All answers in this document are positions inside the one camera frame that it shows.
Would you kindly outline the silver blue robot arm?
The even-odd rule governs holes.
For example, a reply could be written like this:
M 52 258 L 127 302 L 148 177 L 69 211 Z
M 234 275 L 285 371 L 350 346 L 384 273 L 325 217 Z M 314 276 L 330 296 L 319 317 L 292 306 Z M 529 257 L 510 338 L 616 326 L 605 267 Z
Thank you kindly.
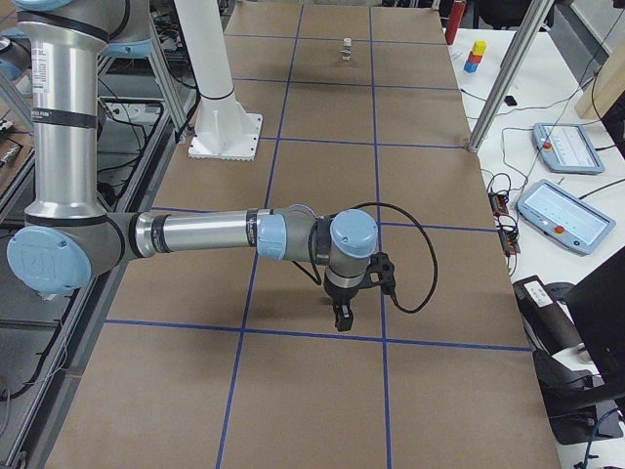
M 252 247 L 265 258 L 325 269 L 335 325 L 353 325 L 351 300 L 370 286 L 377 225 L 348 209 L 316 217 L 296 204 L 208 214 L 110 213 L 97 199 L 98 59 L 145 56 L 146 1 L 20 1 L 30 43 L 35 198 L 7 258 L 28 287 L 63 294 L 121 263 L 178 251 Z

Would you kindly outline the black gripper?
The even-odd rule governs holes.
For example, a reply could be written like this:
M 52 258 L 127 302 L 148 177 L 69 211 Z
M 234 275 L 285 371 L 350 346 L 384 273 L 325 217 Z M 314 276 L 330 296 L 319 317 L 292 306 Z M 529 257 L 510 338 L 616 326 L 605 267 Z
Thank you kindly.
M 335 315 L 335 328 L 339 332 L 350 331 L 353 327 L 353 312 L 351 301 L 359 291 L 358 286 L 341 287 L 334 284 L 329 279 L 323 282 L 323 288 L 330 297 Z

